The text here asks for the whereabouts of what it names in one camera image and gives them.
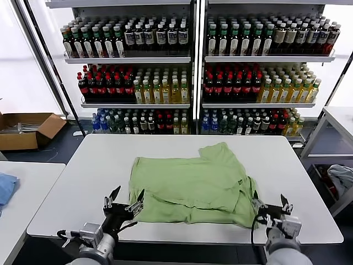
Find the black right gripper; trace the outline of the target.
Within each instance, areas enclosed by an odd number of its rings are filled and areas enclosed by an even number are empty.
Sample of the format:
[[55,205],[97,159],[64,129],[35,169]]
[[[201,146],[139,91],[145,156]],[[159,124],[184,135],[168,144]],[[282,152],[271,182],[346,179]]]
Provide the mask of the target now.
[[284,215],[291,215],[293,205],[288,202],[287,198],[283,194],[280,194],[280,199],[282,206],[266,205],[260,200],[258,192],[256,190],[254,191],[252,205],[254,207],[254,210],[259,215],[259,223],[267,224],[268,218],[270,218],[272,221],[274,221],[275,219],[282,220],[284,218]]

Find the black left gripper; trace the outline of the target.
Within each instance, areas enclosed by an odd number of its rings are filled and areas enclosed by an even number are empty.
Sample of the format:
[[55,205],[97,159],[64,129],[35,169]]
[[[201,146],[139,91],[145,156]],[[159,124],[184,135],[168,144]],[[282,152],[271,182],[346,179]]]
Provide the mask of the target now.
[[117,236],[124,229],[136,225],[137,221],[133,221],[134,214],[139,214],[143,209],[144,189],[138,195],[137,200],[129,206],[114,203],[120,189],[121,186],[118,186],[108,197],[104,197],[103,212],[105,220],[102,224],[102,229],[103,233],[110,236]]

